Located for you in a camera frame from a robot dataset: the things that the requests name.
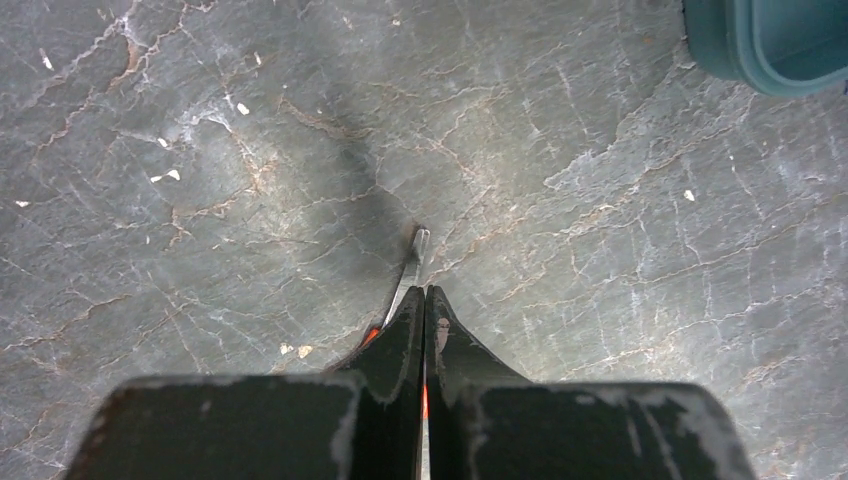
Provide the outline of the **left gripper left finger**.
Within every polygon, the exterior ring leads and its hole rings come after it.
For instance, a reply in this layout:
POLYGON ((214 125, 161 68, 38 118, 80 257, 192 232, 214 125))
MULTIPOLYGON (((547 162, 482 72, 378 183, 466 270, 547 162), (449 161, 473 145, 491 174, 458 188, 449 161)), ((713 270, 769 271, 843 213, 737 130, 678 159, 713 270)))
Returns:
POLYGON ((313 374, 177 375, 119 385, 70 479, 416 479, 425 294, 313 374))

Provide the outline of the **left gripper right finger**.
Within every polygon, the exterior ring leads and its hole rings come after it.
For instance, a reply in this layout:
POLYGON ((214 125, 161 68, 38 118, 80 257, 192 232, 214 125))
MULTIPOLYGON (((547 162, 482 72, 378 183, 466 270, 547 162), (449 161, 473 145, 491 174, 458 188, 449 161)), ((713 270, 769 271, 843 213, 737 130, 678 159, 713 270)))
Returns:
POLYGON ((681 382, 531 381, 426 293, 430 468, 435 479, 751 479, 734 423, 681 382))

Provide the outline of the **orange handled scissors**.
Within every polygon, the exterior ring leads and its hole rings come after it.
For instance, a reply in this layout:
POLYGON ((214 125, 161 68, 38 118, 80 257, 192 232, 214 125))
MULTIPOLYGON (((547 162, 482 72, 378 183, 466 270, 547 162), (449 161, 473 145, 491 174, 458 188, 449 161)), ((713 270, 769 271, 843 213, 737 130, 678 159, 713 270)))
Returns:
POLYGON ((426 408, 425 291, 420 275, 430 231, 416 226, 380 323, 369 326, 344 367, 363 373, 368 396, 358 413, 354 469, 367 479, 421 477, 426 408))

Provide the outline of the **teal divided tray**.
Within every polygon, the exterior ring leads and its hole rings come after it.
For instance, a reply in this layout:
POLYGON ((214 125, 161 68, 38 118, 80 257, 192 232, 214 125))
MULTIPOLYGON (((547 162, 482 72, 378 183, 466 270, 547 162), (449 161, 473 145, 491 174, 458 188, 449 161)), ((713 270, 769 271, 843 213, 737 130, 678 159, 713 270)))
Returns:
POLYGON ((684 0, 690 55, 719 79, 775 97, 847 80, 843 0, 684 0))

